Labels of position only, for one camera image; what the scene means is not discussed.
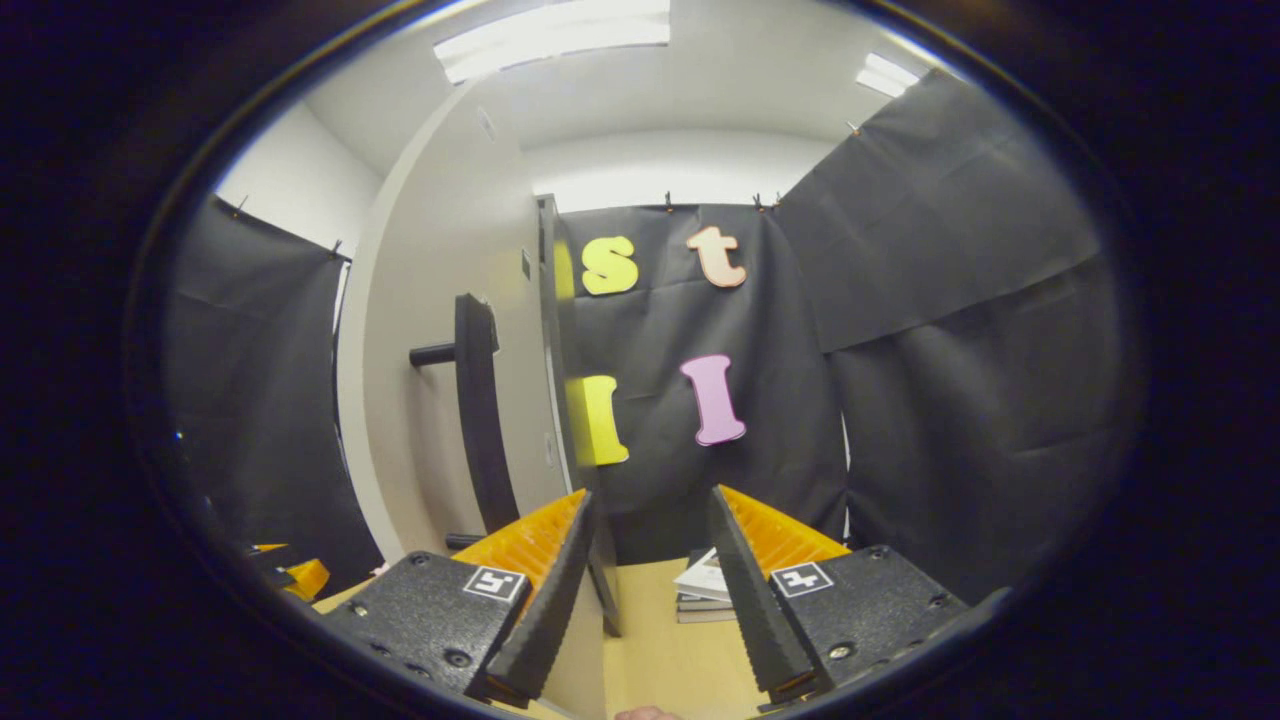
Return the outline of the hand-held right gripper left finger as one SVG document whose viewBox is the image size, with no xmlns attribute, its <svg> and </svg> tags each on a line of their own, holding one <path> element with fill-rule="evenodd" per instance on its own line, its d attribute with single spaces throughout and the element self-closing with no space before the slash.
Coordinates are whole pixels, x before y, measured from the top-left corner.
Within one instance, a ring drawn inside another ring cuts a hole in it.
<svg viewBox="0 0 1280 720">
<path fill-rule="evenodd" d="M 579 489 L 448 557 L 410 553 L 320 623 L 419 684 L 524 708 L 541 696 L 573 615 L 593 500 Z"/>
</svg>

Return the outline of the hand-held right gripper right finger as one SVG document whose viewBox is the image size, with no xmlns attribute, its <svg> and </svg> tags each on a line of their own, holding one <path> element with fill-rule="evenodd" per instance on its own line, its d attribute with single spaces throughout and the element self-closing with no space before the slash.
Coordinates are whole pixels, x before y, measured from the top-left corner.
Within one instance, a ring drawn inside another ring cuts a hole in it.
<svg viewBox="0 0 1280 720">
<path fill-rule="evenodd" d="M 709 533 L 768 708 L 860 688 L 923 656 L 970 606 L 884 544 L 850 550 L 727 486 Z"/>
</svg>

